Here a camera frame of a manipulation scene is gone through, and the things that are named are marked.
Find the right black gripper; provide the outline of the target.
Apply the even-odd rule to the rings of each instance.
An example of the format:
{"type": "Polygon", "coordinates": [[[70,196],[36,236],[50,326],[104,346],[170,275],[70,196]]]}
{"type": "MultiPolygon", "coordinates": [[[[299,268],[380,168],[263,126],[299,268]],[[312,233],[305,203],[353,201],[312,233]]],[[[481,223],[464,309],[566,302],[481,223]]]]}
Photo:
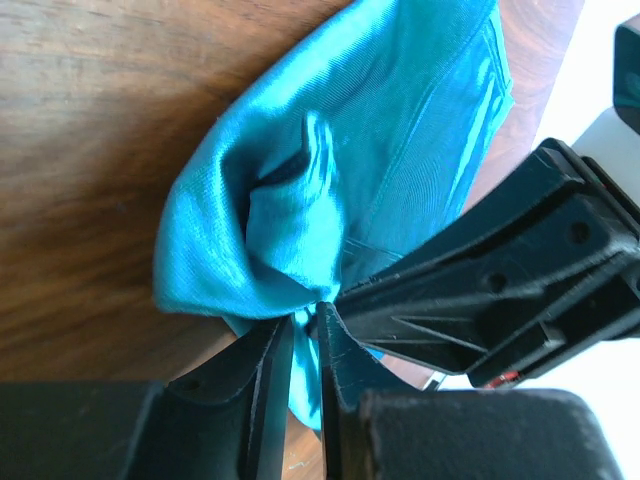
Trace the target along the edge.
{"type": "Polygon", "coordinates": [[[591,157],[567,151],[583,185],[572,197],[564,339],[593,345],[639,333],[639,209],[591,157]]]}

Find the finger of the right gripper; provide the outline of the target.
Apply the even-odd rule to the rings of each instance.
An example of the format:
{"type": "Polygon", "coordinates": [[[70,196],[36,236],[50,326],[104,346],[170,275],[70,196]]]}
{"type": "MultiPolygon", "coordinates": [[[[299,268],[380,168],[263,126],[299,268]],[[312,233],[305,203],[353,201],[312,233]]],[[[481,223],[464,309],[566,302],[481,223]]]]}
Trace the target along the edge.
{"type": "Polygon", "coordinates": [[[600,188],[594,156],[547,139],[459,220],[336,310],[348,325],[433,315],[483,324],[593,324],[600,188]]]}
{"type": "Polygon", "coordinates": [[[365,346],[499,388],[639,329],[636,279],[437,280],[353,289],[335,305],[365,346]]]}

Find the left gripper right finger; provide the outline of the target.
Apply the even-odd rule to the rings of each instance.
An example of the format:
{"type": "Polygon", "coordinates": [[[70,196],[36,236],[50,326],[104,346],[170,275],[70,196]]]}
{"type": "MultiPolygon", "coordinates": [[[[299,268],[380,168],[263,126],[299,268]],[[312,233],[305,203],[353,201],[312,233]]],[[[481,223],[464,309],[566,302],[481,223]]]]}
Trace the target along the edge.
{"type": "Polygon", "coordinates": [[[317,307],[329,479],[619,479],[595,415],[562,390],[420,391],[317,307]]]}

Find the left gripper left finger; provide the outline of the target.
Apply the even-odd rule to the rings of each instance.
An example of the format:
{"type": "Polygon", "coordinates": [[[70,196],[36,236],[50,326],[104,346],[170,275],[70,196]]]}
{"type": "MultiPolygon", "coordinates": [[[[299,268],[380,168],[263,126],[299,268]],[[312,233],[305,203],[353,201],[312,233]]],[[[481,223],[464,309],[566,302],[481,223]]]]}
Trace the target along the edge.
{"type": "Polygon", "coordinates": [[[1,387],[5,479],[277,479],[293,326],[261,321],[170,383],[1,387]]]}

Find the teal cloth napkin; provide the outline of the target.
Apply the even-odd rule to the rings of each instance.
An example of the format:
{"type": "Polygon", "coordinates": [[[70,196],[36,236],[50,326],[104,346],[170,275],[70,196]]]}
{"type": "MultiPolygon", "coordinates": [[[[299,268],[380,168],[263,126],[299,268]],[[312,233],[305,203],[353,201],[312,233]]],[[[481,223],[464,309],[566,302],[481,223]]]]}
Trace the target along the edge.
{"type": "Polygon", "coordinates": [[[513,99],[494,1],[356,1],[215,122],[172,185],[156,305],[238,335],[292,316],[289,407],[321,427],[319,302],[453,222],[513,99]]]}

